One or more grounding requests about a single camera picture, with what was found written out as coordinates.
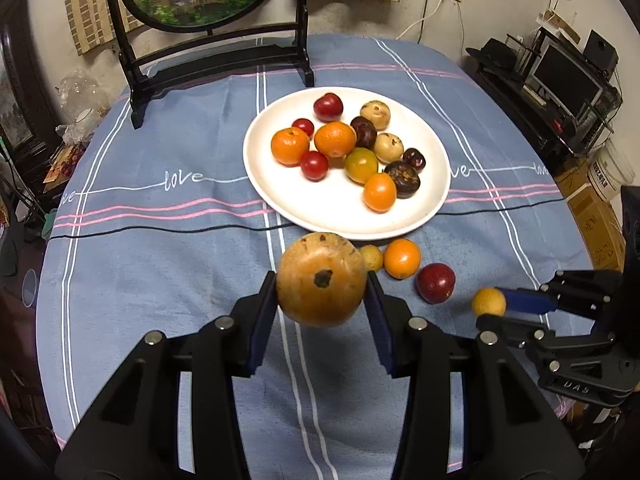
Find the large red plum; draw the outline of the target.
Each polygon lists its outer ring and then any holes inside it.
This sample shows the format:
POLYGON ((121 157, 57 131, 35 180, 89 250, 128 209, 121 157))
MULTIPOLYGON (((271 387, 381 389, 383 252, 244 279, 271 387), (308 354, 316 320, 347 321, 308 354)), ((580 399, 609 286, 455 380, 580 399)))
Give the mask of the large red plum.
POLYGON ((314 101, 314 114, 322 122, 337 122, 343 115, 344 105, 340 97, 326 92, 314 101))

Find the tan round fruit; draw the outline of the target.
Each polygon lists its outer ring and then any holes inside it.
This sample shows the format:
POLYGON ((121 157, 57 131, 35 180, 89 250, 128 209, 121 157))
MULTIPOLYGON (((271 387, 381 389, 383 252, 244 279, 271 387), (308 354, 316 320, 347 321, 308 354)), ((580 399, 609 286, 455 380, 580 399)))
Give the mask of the tan round fruit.
POLYGON ((360 108, 360 116, 366 118, 378 131, 385 130, 390 124, 390 108, 380 100, 364 103, 360 108))

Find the tan spotted passion fruit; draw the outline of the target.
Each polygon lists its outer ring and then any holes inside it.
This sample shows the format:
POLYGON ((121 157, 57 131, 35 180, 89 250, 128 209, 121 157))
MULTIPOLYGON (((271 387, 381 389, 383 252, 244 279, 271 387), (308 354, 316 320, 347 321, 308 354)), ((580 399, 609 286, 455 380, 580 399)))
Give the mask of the tan spotted passion fruit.
POLYGON ((378 160, 387 165, 402 159, 405 148, 398 136, 381 132, 376 136, 373 151, 378 160))

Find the small red cherry tomato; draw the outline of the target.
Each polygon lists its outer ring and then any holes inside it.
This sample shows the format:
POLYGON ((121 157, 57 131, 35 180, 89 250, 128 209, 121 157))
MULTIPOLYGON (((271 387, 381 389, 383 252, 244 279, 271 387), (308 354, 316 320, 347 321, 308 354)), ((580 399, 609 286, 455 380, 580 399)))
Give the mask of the small red cherry tomato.
POLYGON ((310 138, 314 136, 314 123, 307 118, 295 119, 294 122, 292 122, 292 126, 294 128, 299 128, 310 138))

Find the green orange mandarin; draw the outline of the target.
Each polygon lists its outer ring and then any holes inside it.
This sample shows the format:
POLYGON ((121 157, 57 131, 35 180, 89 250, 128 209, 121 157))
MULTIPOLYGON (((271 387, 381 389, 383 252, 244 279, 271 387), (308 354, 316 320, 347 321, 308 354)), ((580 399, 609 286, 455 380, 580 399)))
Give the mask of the green orange mandarin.
POLYGON ((366 148, 354 148, 344 160, 344 169, 350 180, 365 185, 378 173, 378 158, 366 148))

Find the black framed round goldfish screen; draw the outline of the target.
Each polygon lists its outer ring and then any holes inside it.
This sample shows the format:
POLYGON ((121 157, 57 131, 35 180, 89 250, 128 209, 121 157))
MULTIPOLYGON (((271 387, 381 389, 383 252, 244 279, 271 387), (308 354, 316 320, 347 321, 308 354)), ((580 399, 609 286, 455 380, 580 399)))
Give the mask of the black framed round goldfish screen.
POLYGON ((313 86, 314 72, 307 50, 308 0, 296 0, 293 21, 249 28, 231 26, 266 2, 254 0, 246 8, 213 23, 179 27, 149 18, 132 0, 107 0, 120 67, 129 87, 134 128, 142 126, 149 102, 161 98, 167 91, 236 70, 291 65, 299 71, 306 87, 313 86), (173 46, 136 55, 126 32, 128 16, 150 29, 180 34, 184 39, 173 46))

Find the large orange mandarin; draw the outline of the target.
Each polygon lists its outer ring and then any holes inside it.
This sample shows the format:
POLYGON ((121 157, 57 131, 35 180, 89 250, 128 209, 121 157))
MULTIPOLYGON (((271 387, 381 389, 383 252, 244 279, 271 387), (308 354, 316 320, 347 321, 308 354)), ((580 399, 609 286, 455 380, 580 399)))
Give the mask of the large orange mandarin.
POLYGON ((307 133, 297 127, 288 127, 276 132, 271 138, 270 148, 273 158, 287 167, 298 166, 309 151, 307 133))

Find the dark brown mangosteen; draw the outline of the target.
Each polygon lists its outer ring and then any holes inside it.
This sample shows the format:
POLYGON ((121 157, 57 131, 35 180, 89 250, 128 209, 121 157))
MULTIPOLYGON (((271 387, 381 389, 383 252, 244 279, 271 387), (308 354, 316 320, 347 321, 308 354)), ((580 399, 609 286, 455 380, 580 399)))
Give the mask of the dark brown mangosteen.
POLYGON ((409 198, 420 188, 421 181, 418 173, 406 162, 395 160, 385 167, 384 172, 395 183, 398 198, 409 198))

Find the small green yellow fruit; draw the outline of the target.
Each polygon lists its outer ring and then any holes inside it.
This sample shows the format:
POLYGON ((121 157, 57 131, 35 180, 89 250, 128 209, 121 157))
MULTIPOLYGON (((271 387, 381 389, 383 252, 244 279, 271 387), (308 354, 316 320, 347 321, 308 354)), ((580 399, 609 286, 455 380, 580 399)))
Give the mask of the small green yellow fruit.
POLYGON ((384 266, 382 250, 375 245, 364 245, 359 248, 361 257, 367 271, 378 272, 384 266))

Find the cardboard box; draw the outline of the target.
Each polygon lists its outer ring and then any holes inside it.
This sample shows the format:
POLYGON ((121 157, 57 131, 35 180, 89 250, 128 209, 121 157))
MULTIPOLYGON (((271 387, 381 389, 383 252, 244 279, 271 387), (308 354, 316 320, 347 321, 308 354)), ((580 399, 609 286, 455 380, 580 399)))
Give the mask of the cardboard box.
POLYGON ((587 162, 566 164, 555 183, 567 202, 597 270, 621 271, 625 242, 613 208, 601 200, 587 176, 587 162))

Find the small orange mandarin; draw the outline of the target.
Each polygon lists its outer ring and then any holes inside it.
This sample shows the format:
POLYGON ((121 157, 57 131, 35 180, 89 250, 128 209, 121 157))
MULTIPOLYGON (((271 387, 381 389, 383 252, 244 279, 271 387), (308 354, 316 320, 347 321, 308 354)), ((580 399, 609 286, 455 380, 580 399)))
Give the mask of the small orange mandarin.
POLYGON ((385 172, 367 180, 362 192, 363 203, 377 214, 384 214, 394 206, 397 190, 393 179, 385 172))

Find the computer monitor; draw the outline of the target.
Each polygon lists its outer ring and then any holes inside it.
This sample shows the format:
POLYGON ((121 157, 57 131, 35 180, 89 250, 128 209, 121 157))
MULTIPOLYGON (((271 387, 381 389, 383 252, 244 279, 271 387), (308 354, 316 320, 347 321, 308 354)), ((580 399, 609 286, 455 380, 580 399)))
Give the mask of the computer monitor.
POLYGON ((603 92, 596 77, 556 44, 544 48, 530 76, 575 119, 593 106, 603 92))

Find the white round plate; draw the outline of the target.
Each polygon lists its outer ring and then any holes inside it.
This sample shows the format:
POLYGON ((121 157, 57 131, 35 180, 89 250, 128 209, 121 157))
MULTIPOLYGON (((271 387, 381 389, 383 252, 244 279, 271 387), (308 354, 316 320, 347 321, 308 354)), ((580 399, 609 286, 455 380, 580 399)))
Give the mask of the white round plate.
POLYGON ((372 91, 348 87, 300 90, 268 105, 252 121, 243 142, 247 177, 262 200, 283 218, 309 231, 328 231, 350 240, 382 240, 403 236, 431 220, 444 206, 450 190, 450 161, 434 129, 401 102, 372 91), (332 92, 343 102, 341 121, 347 124, 369 101, 378 100, 390 109, 385 131, 397 136, 405 148, 423 155, 425 167, 418 171, 420 186, 411 196, 398 197, 389 211, 377 212, 364 201, 363 177, 385 167, 382 159, 359 151, 355 156, 329 157, 329 168, 318 181, 305 176, 301 166, 286 166, 271 149, 278 131, 294 120, 314 123, 309 149, 318 150, 323 122, 314 114, 314 102, 332 92))

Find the large tan spotted fruit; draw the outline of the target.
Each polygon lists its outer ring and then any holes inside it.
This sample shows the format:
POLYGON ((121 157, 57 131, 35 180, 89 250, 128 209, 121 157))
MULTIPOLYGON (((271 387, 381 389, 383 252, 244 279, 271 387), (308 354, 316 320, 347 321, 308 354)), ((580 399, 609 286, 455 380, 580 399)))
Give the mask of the large tan spotted fruit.
POLYGON ((279 306, 292 321, 315 328, 347 322, 358 309, 368 271, 358 249, 335 233, 296 240, 277 270, 279 306))

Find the blue plaid tablecloth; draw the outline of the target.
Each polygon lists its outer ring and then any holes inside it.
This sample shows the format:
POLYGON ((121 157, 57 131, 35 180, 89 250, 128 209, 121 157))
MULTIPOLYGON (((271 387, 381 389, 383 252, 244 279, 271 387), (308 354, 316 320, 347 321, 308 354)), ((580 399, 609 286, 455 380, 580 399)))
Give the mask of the blue plaid tablecloth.
MULTIPOLYGON (((534 288, 590 260, 534 150, 445 55, 407 41, 308 41, 316 83, 367 89, 412 108, 448 152, 452 189, 412 239, 457 283, 438 307, 413 281, 386 292, 442 330, 473 336, 485 286, 534 288)), ((37 354, 55 437, 65 443, 142 336, 193 333, 258 291, 300 237, 250 185, 245 131, 300 88, 294 70, 253 70, 174 90, 134 128, 120 98, 63 194, 37 300, 37 354)), ((386 479, 407 385, 384 372, 367 317, 334 330, 276 319, 264 364, 238 380, 242 437, 256 479, 386 479)))

